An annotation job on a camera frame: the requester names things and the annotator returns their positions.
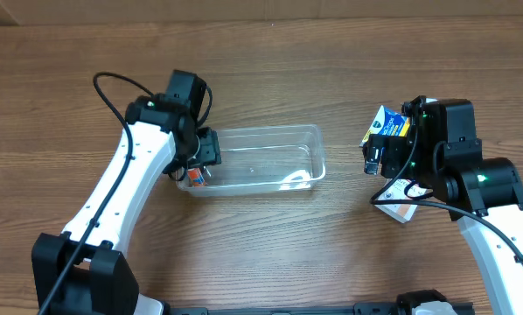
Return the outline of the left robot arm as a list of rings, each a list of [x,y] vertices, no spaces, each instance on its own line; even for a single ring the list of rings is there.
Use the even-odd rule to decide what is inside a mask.
[[[168,314],[146,297],[127,262],[129,241],[153,185],[182,181],[221,162],[217,134],[205,125],[213,92],[195,73],[173,71],[168,87],[149,89],[116,117],[122,135],[81,210],[58,235],[41,234],[31,263],[41,314]]]

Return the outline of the blue yellow VapoDrops box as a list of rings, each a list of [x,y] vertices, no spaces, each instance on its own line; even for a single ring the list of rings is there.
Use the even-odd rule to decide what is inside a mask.
[[[410,119],[390,108],[380,106],[367,133],[360,142],[363,147],[371,135],[404,137],[407,135]]]

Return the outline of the orange tube white cap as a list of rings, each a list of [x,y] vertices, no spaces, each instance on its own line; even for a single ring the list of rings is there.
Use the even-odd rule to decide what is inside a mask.
[[[186,170],[187,177],[193,187],[202,187],[206,185],[202,168],[191,168]]]

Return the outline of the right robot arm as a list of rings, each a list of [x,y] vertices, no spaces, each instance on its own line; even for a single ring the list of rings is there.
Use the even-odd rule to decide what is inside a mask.
[[[523,184],[517,168],[505,157],[483,157],[469,100],[420,95],[402,103],[401,117],[401,131],[384,123],[366,136],[364,171],[380,174],[389,186],[407,180],[426,194],[383,199],[381,188],[371,204],[448,211],[476,260],[493,312],[523,314]]]

